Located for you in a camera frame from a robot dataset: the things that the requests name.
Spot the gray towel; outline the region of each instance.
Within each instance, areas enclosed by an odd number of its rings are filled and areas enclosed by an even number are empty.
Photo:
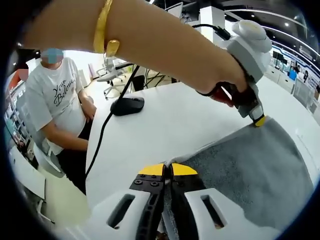
[[[195,169],[206,188],[220,191],[261,227],[283,231],[313,192],[299,150],[272,118],[262,127],[240,129],[182,164]],[[168,202],[165,211],[172,220]]]

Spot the white t-shirt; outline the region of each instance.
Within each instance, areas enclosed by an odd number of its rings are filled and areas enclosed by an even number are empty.
[[[26,104],[36,131],[51,120],[60,130],[79,136],[86,124],[78,93],[83,89],[73,60],[65,57],[61,65],[48,69],[39,64],[25,84]],[[63,148],[48,143],[55,155]]]

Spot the computer mouse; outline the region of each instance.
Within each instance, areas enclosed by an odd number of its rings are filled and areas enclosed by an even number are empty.
[[[116,116],[139,113],[145,105],[142,97],[123,97],[111,104],[110,111]]]

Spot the yellow tip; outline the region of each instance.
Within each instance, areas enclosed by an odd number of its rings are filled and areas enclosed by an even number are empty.
[[[163,163],[152,165],[152,166],[146,166],[138,174],[162,176],[163,168],[164,168]]]
[[[179,163],[172,163],[173,175],[181,176],[181,175],[195,175],[198,174],[197,171],[192,169],[189,166],[181,165]]]
[[[265,124],[266,116],[263,116],[259,121],[257,121],[254,125],[256,127],[261,127],[263,124]]]

